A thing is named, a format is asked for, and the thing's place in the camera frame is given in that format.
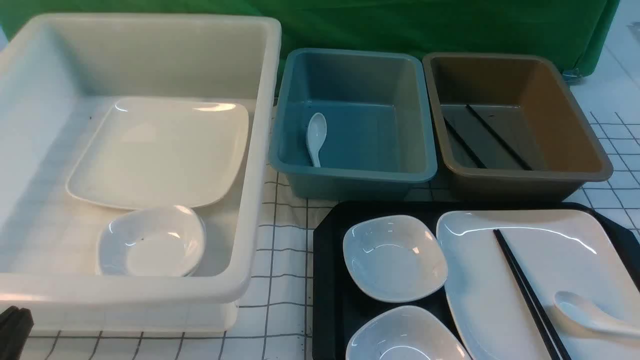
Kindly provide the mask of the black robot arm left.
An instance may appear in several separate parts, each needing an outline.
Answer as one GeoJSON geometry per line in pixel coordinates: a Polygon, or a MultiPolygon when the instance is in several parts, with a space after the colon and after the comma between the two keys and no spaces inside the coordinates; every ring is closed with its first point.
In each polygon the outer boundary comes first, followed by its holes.
{"type": "Polygon", "coordinates": [[[0,315],[0,358],[18,360],[34,326],[30,309],[9,306],[0,315]]]}

